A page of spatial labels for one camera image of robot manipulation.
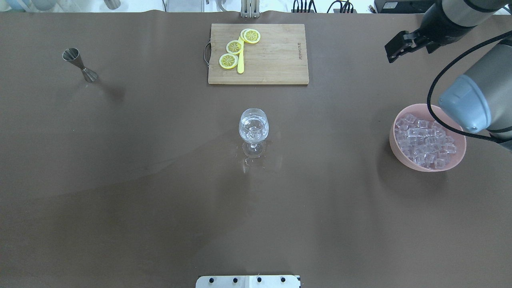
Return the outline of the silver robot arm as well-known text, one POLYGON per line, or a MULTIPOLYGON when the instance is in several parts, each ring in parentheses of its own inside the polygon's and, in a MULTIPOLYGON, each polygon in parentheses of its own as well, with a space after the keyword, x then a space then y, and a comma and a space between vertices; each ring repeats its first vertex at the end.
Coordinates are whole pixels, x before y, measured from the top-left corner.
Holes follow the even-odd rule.
MULTIPOLYGON (((389 63, 400 56, 426 48, 433 53, 453 44, 490 18, 510 0, 437 0, 424 13, 421 25, 413 32, 398 32, 386 45, 389 63)), ((485 40, 452 60, 434 78, 426 104, 430 115, 446 129, 459 135, 494 142, 511 150, 511 32, 485 40), (433 111, 432 94, 440 78, 459 60, 494 43, 472 67, 458 76, 439 97, 438 104, 454 122, 456 129, 443 122, 433 111)))

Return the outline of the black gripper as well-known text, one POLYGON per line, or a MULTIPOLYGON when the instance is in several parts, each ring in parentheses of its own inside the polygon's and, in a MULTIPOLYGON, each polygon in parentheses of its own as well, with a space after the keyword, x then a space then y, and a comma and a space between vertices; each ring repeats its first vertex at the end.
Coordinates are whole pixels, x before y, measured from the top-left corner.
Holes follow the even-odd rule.
POLYGON ((460 39, 460 25, 448 18, 441 4, 433 4, 424 13, 420 27, 412 33, 398 32, 384 47, 386 58, 391 64, 399 57, 423 47, 433 53, 439 47, 452 44, 460 39))

